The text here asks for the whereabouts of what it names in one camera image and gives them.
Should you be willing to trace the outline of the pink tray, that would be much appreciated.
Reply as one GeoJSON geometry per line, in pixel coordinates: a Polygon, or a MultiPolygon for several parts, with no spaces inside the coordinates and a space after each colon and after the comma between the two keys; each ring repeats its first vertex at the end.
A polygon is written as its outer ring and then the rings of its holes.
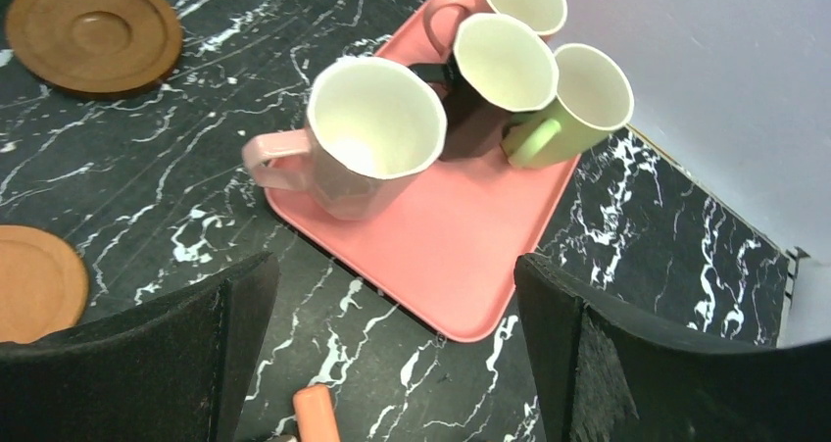
{"type": "MultiPolygon", "coordinates": [[[[406,67],[444,63],[425,40],[408,22],[372,57],[406,67]]],[[[354,272],[448,338],[474,342],[499,321],[513,295],[515,259],[536,248],[576,160],[517,169],[500,143],[478,158],[440,155],[362,221],[331,216],[306,192],[265,191],[281,217],[354,272]]]]}

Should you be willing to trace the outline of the dark brown mug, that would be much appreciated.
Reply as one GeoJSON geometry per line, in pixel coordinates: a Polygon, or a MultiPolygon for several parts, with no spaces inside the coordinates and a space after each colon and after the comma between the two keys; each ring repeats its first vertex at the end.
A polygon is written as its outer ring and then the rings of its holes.
{"type": "Polygon", "coordinates": [[[515,116],[554,101],[560,77],[547,44],[528,25],[497,14],[465,19],[444,63],[409,69],[447,88],[444,162],[478,158],[496,147],[515,116]]]}

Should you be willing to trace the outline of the pink mug front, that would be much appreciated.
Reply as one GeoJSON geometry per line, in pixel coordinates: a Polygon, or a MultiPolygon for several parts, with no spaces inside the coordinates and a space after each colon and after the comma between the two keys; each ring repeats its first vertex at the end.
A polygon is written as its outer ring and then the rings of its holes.
{"type": "Polygon", "coordinates": [[[362,221],[438,159],[447,126],[438,95],[411,69],[352,57],[315,78],[304,128],[253,137],[242,162],[259,186],[306,192],[331,216],[362,221]]]}

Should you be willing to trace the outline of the brown saucer coaster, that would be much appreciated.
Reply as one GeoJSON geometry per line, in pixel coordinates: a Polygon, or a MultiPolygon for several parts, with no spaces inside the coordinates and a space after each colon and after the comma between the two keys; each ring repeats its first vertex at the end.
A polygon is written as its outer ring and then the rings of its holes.
{"type": "Polygon", "coordinates": [[[161,83],[183,45],[167,0],[12,0],[5,33],[32,74],[94,98],[161,83]]]}

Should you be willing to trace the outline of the light orange coaster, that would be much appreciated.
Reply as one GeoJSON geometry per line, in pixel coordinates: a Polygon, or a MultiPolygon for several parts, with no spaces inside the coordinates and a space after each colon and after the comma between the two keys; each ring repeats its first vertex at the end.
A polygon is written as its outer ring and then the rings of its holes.
{"type": "Polygon", "coordinates": [[[88,274],[62,238],[31,226],[1,226],[1,340],[27,344],[74,326],[86,307],[88,274]]]}

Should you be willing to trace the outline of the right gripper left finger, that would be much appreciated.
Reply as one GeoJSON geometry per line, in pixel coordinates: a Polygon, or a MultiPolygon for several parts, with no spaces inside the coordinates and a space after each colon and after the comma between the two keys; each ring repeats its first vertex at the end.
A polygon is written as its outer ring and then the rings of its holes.
{"type": "Polygon", "coordinates": [[[1,347],[5,441],[230,441],[280,280],[251,256],[187,287],[1,347]]]}

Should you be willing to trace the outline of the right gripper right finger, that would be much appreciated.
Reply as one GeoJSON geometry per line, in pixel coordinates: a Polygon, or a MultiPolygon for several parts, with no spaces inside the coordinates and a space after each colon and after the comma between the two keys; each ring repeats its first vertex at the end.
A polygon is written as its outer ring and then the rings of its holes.
{"type": "Polygon", "coordinates": [[[826,441],[830,344],[755,346],[660,318],[537,257],[514,267],[550,441],[826,441]]]}

